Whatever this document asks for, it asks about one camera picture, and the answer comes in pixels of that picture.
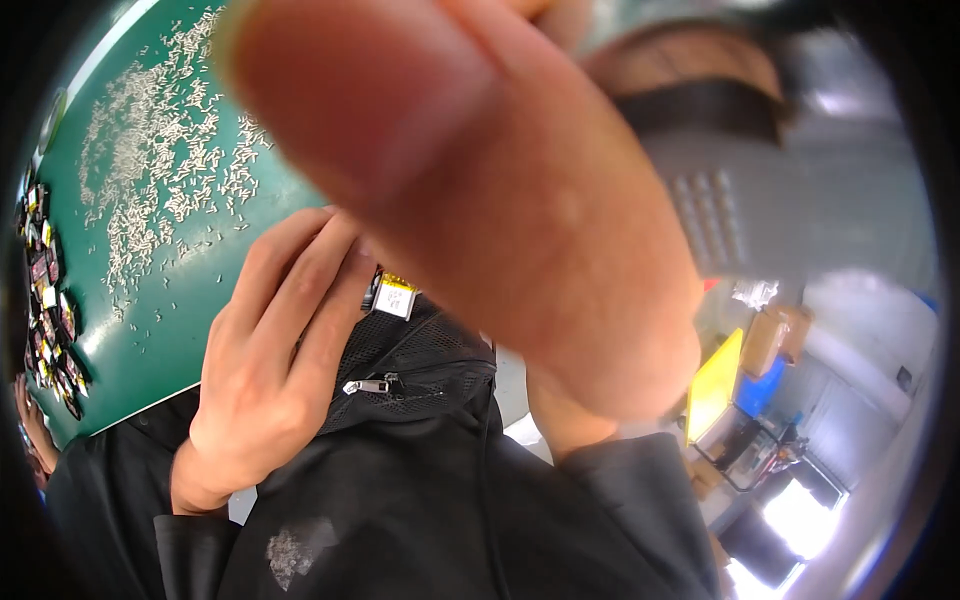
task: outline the zipper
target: zipper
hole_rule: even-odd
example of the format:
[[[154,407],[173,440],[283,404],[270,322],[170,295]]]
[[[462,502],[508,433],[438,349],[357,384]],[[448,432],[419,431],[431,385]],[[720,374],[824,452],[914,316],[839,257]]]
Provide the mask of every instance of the zipper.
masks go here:
[[[434,372],[441,368],[473,366],[484,367],[484,371],[496,370],[496,365],[488,360],[469,359],[439,363],[436,365],[430,365],[428,367],[420,367],[419,369],[405,371],[403,372],[403,375],[405,377],[409,377],[411,375],[423,374],[425,372]],[[367,379],[357,379],[346,382],[343,387],[343,395],[352,396],[357,392],[369,392],[371,394],[395,394],[399,390],[403,389],[403,380],[400,378],[400,373],[398,372],[384,373],[383,378],[381,379],[373,379],[374,375],[375,373],[370,373],[367,375]]]

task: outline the battery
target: battery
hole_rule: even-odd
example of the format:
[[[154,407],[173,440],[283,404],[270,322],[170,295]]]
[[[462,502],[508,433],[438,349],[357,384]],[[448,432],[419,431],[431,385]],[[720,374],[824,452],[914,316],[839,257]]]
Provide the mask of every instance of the battery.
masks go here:
[[[380,286],[376,289],[376,296],[373,298],[373,310],[410,321],[418,292],[417,287],[406,279],[392,273],[384,273],[380,278]]]

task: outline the wrist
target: wrist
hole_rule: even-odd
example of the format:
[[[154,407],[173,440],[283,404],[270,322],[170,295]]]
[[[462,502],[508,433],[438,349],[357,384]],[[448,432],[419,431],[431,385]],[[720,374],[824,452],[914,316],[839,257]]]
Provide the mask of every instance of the wrist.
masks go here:
[[[177,450],[170,469],[170,503],[174,515],[226,516],[232,491],[211,486],[210,475],[197,449],[187,439]]]

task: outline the hand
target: hand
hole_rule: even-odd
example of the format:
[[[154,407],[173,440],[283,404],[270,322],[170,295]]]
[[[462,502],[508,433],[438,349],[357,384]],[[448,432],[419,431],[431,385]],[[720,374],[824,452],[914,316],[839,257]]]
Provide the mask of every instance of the hand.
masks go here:
[[[610,101],[506,3],[244,3],[216,52],[385,266],[467,326],[599,416],[683,393],[702,282],[677,215]]]
[[[558,465],[570,452],[616,439],[619,424],[597,417],[564,394],[547,373],[527,367],[527,402],[537,429]]]
[[[54,445],[50,430],[43,424],[43,411],[27,392],[27,375],[20,373],[13,381],[13,398],[16,400],[16,412],[20,415],[23,429],[36,449],[37,458],[43,469],[54,472],[60,451]]]
[[[324,209],[253,243],[210,327],[200,408],[171,473],[174,514],[223,507],[313,439],[375,267],[350,218]]]
[[[13,381],[13,398],[16,400],[16,412],[31,443],[36,445],[37,440],[49,438],[50,431],[43,424],[43,411],[27,392],[27,376],[24,373],[17,375]]]

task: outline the green tabletop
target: green tabletop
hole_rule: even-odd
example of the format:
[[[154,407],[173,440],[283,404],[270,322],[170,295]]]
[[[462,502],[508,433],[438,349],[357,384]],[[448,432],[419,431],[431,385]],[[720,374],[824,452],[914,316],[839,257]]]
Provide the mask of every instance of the green tabletop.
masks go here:
[[[250,243],[326,204],[224,95],[208,54],[220,4],[195,2],[160,0],[129,29],[38,170],[91,378],[79,422],[32,386],[61,447],[196,385]]]

